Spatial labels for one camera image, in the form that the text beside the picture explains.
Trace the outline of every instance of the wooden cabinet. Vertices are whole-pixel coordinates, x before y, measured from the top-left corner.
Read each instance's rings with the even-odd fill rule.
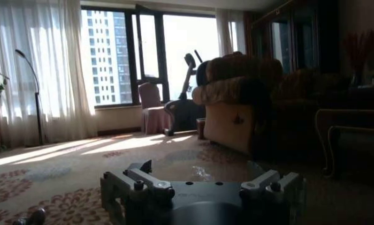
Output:
[[[287,1],[254,21],[253,52],[278,59],[286,74],[301,68],[338,73],[338,30],[338,1]]]

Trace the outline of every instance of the patterned rug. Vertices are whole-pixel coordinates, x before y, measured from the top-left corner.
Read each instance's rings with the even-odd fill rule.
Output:
[[[99,178],[153,160],[163,180],[246,181],[247,157],[197,136],[139,133],[16,149],[0,154],[0,224],[43,207],[47,225],[111,224],[102,209]],[[374,187],[321,177],[319,165],[267,164],[307,178],[305,224],[374,224]]]

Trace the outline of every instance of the baseboard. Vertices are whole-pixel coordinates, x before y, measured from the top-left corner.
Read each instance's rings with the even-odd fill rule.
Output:
[[[123,129],[115,129],[115,130],[102,130],[98,131],[98,136],[119,135],[119,134],[126,134],[133,132],[141,132],[141,130],[142,130],[141,127],[130,127]]]

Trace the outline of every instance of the high-rise building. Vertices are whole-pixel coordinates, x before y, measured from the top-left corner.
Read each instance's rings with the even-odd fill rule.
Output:
[[[84,73],[91,74],[95,105],[131,103],[125,13],[83,10],[82,24],[83,37],[90,38]]]

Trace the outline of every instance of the curtain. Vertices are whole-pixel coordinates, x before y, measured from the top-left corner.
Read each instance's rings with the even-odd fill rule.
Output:
[[[215,9],[221,55],[241,51],[246,54],[243,12]]]
[[[246,48],[246,54],[250,55],[250,56],[254,55],[253,22],[254,22],[254,13],[253,12],[245,12],[243,13],[245,48]]]
[[[10,147],[39,142],[36,83],[43,138],[48,143],[96,135],[82,75],[79,0],[0,0],[0,72],[10,82],[0,100],[0,138]]]

